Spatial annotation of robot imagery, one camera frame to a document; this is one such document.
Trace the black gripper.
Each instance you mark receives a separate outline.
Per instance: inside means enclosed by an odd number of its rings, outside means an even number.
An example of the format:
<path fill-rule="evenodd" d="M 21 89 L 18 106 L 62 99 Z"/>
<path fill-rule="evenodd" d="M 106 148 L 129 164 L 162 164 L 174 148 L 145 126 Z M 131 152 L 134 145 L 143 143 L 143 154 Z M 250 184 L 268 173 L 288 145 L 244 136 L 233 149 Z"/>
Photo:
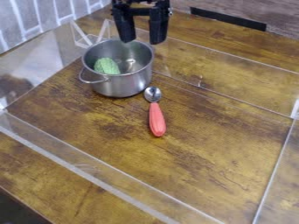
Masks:
<path fill-rule="evenodd" d="M 134 16 L 150 15 L 150 43 L 165 42 L 169 31 L 169 16 L 174 14 L 170 0 L 113 0 L 111 14 L 121 40 L 137 39 Z"/>

